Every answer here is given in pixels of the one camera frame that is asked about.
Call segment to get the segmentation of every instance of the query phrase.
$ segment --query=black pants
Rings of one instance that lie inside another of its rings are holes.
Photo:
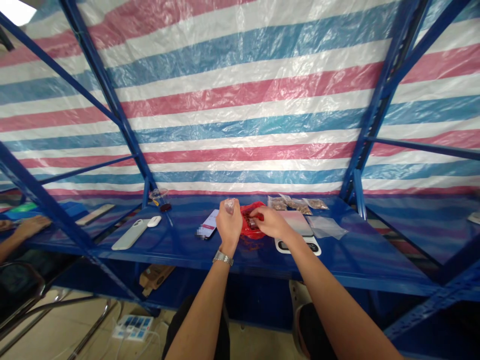
[[[195,300],[195,296],[190,295],[182,303],[176,314],[171,320],[171,324],[168,327],[166,333],[165,348],[163,349],[162,359],[165,359],[167,352],[170,349],[170,345],[175,338],[175,335],[180,329],[180,326],[184,322],[192,303]],[[300,310],[299,319],[300,332],[305,342],[306,348],[310,353],[310,359],[317,360],[336,360],[337,356],[334,353],[332,345],[330,345],[329,338],[325,333],[324,327],[320,322],[319,316],[312,303],[302,306]],[[218,330],[218,339],[215,349],[215,360],[228,360],[230,359],[230,334],[227,322],[222,315],[220,318],[220,328]]]

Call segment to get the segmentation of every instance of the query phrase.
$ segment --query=hand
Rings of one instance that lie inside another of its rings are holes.
[[[263,221],[254,217],[257,214],[263,214]],[[290,238],[292,235],[296,234],[292,227],[285,221],[283,216],[270,207],[257,207],[250,213],[250,217],[253,218],[253,221],[255,221],[262,233],[272,238],[284,241],[285,238]]]
[[[0,232],[10,230],[14,227],[14,223],[10,220],[0,220]]]
[[[17,227],[13,236],[17,237],[20,241],[25,241],[50,226],[51,223],[52,221],[48,217],[41,215],[28,218]]]
[[[219,250],[233,258],[242,232],[242,214],[238,199],[233,199],[233,214],[225,209],[225,200],[220,203],[220,211],[216,216],[216,228],[221,237]]]

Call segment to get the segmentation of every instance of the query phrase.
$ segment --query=striped tarp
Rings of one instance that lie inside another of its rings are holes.
[[[420,37],[448,1],[436,0]],[[392,0],[79,1],[160,187],[182,193],[338,193],[391,41]],[[406,76],[380,136],[480,148],[480,5]],[[27,34],[105,103],[56,1]],[[39,179],[120,158],[118,128],[26,48],[0,59],[0,140]],[[376,144],[370,194],[463,194],[470,160]],[[0,187],[10,186],[2,175]],[[133,161],[45,186],[141,192]]]

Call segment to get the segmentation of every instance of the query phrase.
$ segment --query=power strip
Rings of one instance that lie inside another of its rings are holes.
[[[125,315],[118,322],[111,336],[115,339],[144,342],[153,321],[152,316]]]

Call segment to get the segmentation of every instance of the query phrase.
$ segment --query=wristwatch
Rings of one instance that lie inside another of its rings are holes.
[[[229,264],[230,266],[232,266],[234,264],[234,260],[230,256],[225,255],[220,250],[218,250],[216,252],[215,257],[213,258],[213,260],[211,262],[214,263],[216,260],[223,261],[223,262]]]

